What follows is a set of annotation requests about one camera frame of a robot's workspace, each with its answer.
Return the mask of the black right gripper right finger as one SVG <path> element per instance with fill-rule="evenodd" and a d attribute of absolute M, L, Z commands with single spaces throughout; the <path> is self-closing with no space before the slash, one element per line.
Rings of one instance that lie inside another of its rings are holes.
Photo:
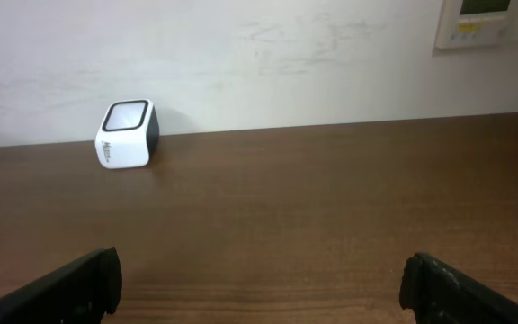
<path fill-rule="evenodd" d="M 518 303 L 427 253 L 406 261 L 398 299 L 417 324 L 518 324 Z"/>

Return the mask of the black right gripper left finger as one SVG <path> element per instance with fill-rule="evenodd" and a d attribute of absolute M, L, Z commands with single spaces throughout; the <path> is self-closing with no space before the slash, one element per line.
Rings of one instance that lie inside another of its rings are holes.
<path fill-rule="evenodd" d="M 92 251 L 0 298 L 0 324 L 99 323 L 121 301 L 115 248 Z"/>

